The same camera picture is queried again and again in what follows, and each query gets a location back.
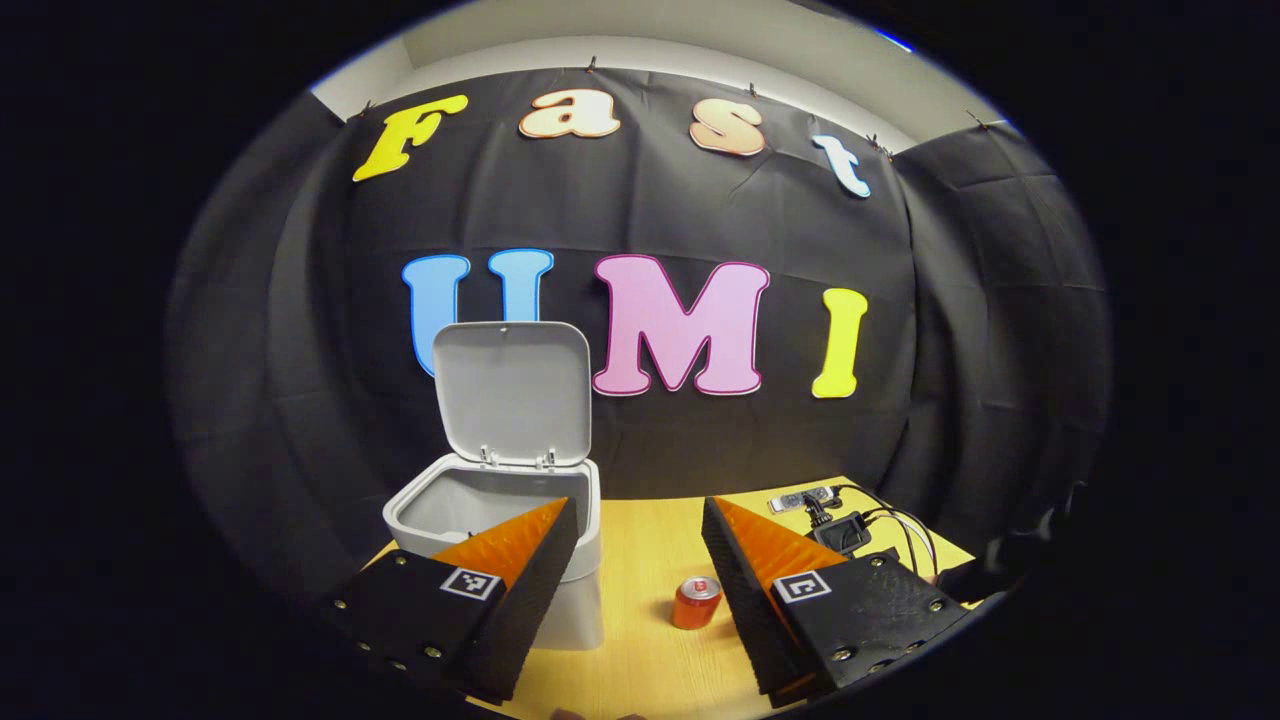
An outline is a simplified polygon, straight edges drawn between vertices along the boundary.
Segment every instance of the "letter m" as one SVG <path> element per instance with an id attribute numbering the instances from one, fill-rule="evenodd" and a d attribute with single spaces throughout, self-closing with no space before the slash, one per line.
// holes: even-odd
<path id="1" fill-rule="evenodd" d="M 694 387 L 708 395 L 746 395 L 760 387 L 755 372 L 755 320 L 769 273 L 748 263 L 717 265 L 694 307 L 685 311 L 658 260 L 612 255 L 595 275 L 609 286 L 609 350 L 591 380 L 602 395 L 640 395 L 653 380 L 640 369 L 640 343 L 649 347 L 662 384 L 677 391 L 707 350 L 707 368 Z"/>

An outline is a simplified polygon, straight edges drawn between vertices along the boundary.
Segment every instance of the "lid hinge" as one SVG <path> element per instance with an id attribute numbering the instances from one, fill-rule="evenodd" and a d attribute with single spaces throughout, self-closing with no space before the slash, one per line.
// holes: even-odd
<path id="1" fill-rule="evenodd" d="M 548 448 L 547 450 L 547 455 L 539 455 L 536 459 L 534 459 L 534 465 L 539 470 L 548 470 L 548 471 L 554 470 L 556 469 L 556 448 L 554 447 Z"/>

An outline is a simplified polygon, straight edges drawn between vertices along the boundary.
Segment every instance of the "red can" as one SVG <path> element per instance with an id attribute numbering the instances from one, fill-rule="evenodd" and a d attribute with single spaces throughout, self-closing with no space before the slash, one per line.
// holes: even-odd
<path id="1" fill-rule="evenodd" d="M 682 630 L 707 626 L 712 615 L 716 615 L 722 594 L 714 578 L 696 575 L 680 583 L 671 609 L 671 624 Z"/>

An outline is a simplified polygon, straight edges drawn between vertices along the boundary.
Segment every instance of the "table surface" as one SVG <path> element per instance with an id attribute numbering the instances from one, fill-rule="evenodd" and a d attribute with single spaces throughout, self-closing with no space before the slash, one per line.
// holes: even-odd
<path id="1" fill-rule="evenodd" d="M 768 501 L 787 492 L 849 483 L 831 478 L 782 488 L 722 496 L 799 533 L 809 532 L 809 515 L 792 510 L 772 515 Z M 837 519 L 876 502 L 858 491 L 841 493 Z M 703 498 L 605 500 L 600 503 L 600 594 L 604 605 L 604 644 L 591 651 L 534 648 L 516 684 L 515 700 L 493 706 L 521 720 L 548 720 L 556 708 L 588 720 L 616 720 L 639 714 L 649 720 L 746 720 L 773 712 L 758 693 L 751 664 L 733 628 L 728 603 L 721 602 L 710 624 L 681 630 L 671 624 L 676 587 L 691 575 L 712 575 L 710 556 L 701 538 Z M 972 559 L 964 550 L 932 533 L 938 568 L 946 570 Z M 922 575 L 932 573 L 919 538 L 915 555 Z M 374 559 L 393 550 L 392 542 Z M 908 560 L 905 530 L 890 520 L 872 527 L 863 556 L 896 547 Z"/>

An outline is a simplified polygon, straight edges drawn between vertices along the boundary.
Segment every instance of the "trash can lid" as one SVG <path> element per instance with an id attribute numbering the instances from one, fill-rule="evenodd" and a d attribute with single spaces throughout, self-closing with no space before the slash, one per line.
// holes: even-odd
<path id="1" fill-rule="evenodd" d="M 568 323 L 454 323 L 431 346 L 453 451 L 474 462 L 577 465 L 591 450 L 591 360 Z"/>

